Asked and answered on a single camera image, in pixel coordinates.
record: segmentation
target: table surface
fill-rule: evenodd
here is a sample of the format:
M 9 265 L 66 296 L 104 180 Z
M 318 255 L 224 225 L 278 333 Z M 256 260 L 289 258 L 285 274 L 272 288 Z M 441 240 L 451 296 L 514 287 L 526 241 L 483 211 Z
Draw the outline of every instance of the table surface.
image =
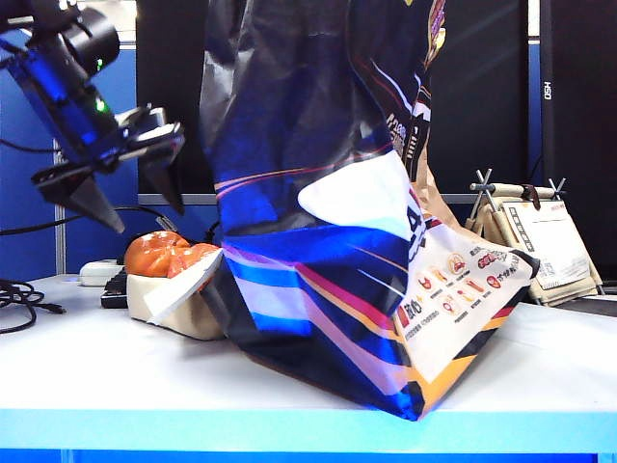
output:
M 617 318 L 520 304 L 419 422 L 368 410 L 100 308 L 74 276 L 34 282 L 37 324 L 0 336 L 0 448 L 617 453 Z M 0 311 L 0 326 L 23 315 Z

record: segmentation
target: blue partition panel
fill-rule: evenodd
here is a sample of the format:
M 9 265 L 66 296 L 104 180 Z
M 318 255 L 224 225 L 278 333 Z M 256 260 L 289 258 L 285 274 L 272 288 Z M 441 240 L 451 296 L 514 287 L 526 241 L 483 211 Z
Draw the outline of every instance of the blue partition panel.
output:
M 10 34 L 11 41 L 23 40 Z M 8 72 L 0 72 L 0 137 L 22 146 L 52 148 L 52 138 Z M 36 171 L 53 164 L 53 156 L 0 145 L 0 230 L 54 220 L 54 206 L 32 185 Z M 32 280 L 55 274 L 53 229 L 0 236 L 0 278 Z

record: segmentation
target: cable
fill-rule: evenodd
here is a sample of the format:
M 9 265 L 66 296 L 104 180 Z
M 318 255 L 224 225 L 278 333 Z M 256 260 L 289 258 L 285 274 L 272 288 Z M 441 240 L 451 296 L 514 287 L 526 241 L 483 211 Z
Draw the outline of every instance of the cable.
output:
M 540 154 L 537 157 L 536 162 L 533 164 L 533 169 L 531 169 L 531 174 L 529 174 L 529 180 L 528 180 L 529 183 L 533 183 L 533 181 L 532 181 L 533 180 L 533 176 L 535 175 L 536 170 L 540 166 L 540 162 L 542 161 L 543 158 L 544 158 L 544 155 Z
M 36 153 L 44 153 L 44 152 L 60 152 L 62 150 L 58 148 L 31 148 L 24 147 L 22 145 L 18 145 L 17 143 L 10 142 L 9 140 L 5 140 L 4 138 L 0 138 L 0 145 L 6 145 L 9 148 L 13 148 L 14 150 L 26 151 L 26 152 L 36 152 Z
M 208 244 L 214 244 L 214 233 L 217 229 L 217 227 L 221 225 L 220 221 L 215 222 L 214 224 L 212 224 L 212 226 L 208 229 L 208 231 L 205 233 L 205 237 L 204 237 L 204 241 Z
M 159 223 L 159 225 L 161 225 L 161 227 L 165 228 L 166 230 L 177 230 L 175 228 L 174 223 L 165 214 L 162 214 L 158 210 L 154 210 L 154 209 L 151 209 L 149 207 L 145 207 L 143 205 L 120 205 L 118 207 L 114 207 L 114 210 L 117 210 L 117 211 L 126 211 L 127 210 L 127 211 L 147 212 L 147 213 L 150 213 L 150 214 L 153 214 L 153 215 L 157 216 L 157 222 Z M 0 236 L 9 236 L 9 235 L 12 235 L 12 234 L 22 234 L 22 233 L 29 233 L 29 232 L 38 232 L 40 230 L 49 229 L 51 227 L 58 227 L 59 225 L 67 224 L 68 222 L 72 222 L 73 220 L 77 220 L 77 219 L 82 219 L 84 217 L 85 217 L 84 215 L 73 215 L 73 216 L 67 217 L 66 219 L 56 220 L 54 222 L 46 222 L 44 224 L 33 225 L 33 226 L 30 226 L 30 227 L 22 227 L 22 228 L 19 228 L 19 229 L 0 230 Z
M 19 48 L 18 46 L 13 45 L 9 41 L 5 41 L 4 39 L 0 39 L 0 48 L 7 50 L 9 53 L 13 53 L 13 55 L 16 55 L 17 53 L 21 53 L 25 51 Z
M 0 279 L 0 309 L 10 304 L 23 305 L 26 306 L 28 314 L 30 315 L 30 319 L 25 323 L 10 328 L 1 328 L 0 335 L 15 333 L 34 325 L 37 322 L 35 307 L 46 309 L 52 313 L 66 312 L 57 304 L 42 304 L 40 301 L 42 301 L 44 297 L 45 295 L 42 292 L 36 291 L 34 287 L 28 283 Z

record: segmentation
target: plastic bag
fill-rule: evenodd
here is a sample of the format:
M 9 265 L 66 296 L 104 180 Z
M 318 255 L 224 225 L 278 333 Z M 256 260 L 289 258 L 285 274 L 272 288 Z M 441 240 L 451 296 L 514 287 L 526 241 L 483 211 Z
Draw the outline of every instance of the plastic bag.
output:
M 442 26 L 442 1 L 211 0 L 206 28 L 202 134 L 227 267 L 204 298 L 250 355 L 411 420 L 534 271 L 523 254 L 462 245 L 410 186 Z M 453 255 L 466 266 L 445 275 Z M 445 281 L 416 274 L 437 259 Z M 446 285 L 477 279 L 479 259 L 512 271 L 463 315 Z

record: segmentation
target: printed logo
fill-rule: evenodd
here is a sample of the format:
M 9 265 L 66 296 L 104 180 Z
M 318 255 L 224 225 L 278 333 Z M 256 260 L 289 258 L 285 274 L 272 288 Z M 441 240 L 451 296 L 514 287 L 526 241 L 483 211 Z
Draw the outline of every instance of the printed logo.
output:
M 480 258 L 478 260 L 478 268 L 488 267 L 489 265 L 491 265 L 496 260 L 497 260 L 497 258 L 495 257 L 495 254 L 489 253 L 486 256 L 484 256 L 484 257 L 482 257 L 482 258 Z
M 486 283 L 488 283 L 490 286 L 494 287 L 495 289 L 501 288 L 501 283 L 493 275 L 486 277 Z
M 420 278 L 417 279 L 417 282 L 420 283 L 420 285 L 424 289 L 427 289 L 427 290 L 433 287 L 433 285 L 431 284 L 431 281 L 428 278 L 426 278 L 424 275 L 421 275 Z
M 456 293 L 461 296 L 463 299 L 465 299 L 467 302 L 473 302 L 475 301 L 474 297 L 469 296 L 466 292 L 464 292 L 462 289 L 459 289 L 456 291 Z
M 465 267 L 467 267 L 467 264 L 465 263 L 463 256 L 454 253 L 450 254 L 450 257 L 447 258 L 447 267 L 454 275 L 460 275 L 465 270 Z
M 456 316 L 460 312 L 460 309 L 458 305 L 456 304 L 456 302 L 454 301 L 454 298 L 450 296 L 449 294 L 442 298 L 442 300 L 440 301 L 440 304 L 441 304 L 443 311 L 446 313 L 449 313 L 450 315 Z
M 544 83 L 544 99 L 552 99 L 552 84 L 551 82 Z
M 435 278 L 437 278 L 440 282 L 447 283 L 447 277 L 442 273 L 442 271 L 439 268 L 431 267 L 430 270 L 431 270 L 431 273 L 435 275 Z
M 465 283 L 467 284 L 467 286 L 472 287 L 473 289 L 475 289 L 478 292 L 484 292 L 484 287 L 480 286 L 478 283 L 476 283 L 474 280 L 472 280 L 471 278 L 467 278 L 465 280 Z

